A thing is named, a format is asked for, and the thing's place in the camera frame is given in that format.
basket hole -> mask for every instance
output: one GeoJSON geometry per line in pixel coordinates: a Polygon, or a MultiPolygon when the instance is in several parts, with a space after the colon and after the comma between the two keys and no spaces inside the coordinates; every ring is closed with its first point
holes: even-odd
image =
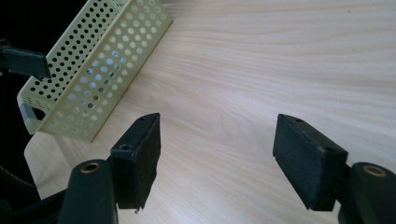
{"type": "Polygon", "coordinates": [[[44,111],[34,108],[34,107],[32,107],[32,109],[33,109],[33,113],[35,114],[36,119],[43,120],[43,118],[46,117],[46,114],[44,113],[44,111]]]}

yellow mesh basket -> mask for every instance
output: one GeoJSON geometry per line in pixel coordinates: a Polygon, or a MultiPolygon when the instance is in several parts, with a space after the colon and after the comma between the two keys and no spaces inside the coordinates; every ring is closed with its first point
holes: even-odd
{"type": "Polygon", "coordinates": [[[89,0],[47,55],[51,78],[18,94],[28,132],[91,142],[172,20],[158,0],[89,0]]]}

black bracket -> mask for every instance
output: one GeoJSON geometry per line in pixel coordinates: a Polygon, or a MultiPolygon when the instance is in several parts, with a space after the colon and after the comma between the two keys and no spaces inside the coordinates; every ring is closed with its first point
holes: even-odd
{"type": "Polygon", "coordinates": [[[376,164],[346,165],[347,152],[314,127],[279,114],[274,157],[306,209],[332,211],[339,223],[396,223],[396,175],[376,164]]]}
{"type": "Polygon", "coordinates": [[[38,80],[50,78],[46,55],[14,48],[5,39],[0,39],[0,67],[8,69],[10,73],[31,76],[38,80]]]}
{"type": "Polygon", "coordinates": [[[145,207],[160,155],[160,114],[141,117],[107,160],[77,165],[67,189],[13,213],[7,224],[116,224],[118,208],[137,213],[145,207]]]}

metal ring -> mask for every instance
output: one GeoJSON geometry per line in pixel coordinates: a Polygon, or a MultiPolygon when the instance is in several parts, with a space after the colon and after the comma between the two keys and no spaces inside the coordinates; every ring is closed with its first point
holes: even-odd
{"type": "Polygon", "coordinates": [[[81,167],[80,171],[84,174],[90,174],[100,169],[99,162],[91,162],[81,167]]]}
{"type": "Polygon", "coordinates": [[[378,177],[385,177],[387,176],[387,172],[385,172],[383,169],[373,166],[373,165],[365,165],[363,166],[363,169],[365,172],[367,172],[370,175],[375,175],[378,177]]]}

light wood grain surface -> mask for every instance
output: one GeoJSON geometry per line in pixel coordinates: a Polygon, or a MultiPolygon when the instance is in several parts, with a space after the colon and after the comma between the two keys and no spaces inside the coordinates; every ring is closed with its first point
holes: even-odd
{"type": "Polygon", "coordinates": [[[163,0],[174,22],[92,143],[36,133],[25,150],[42,199],[161,113],[146,208],[120,223],[338,223],[305,209],[272,156],[279,113],[396,172],[396,4],[163,0]]]}

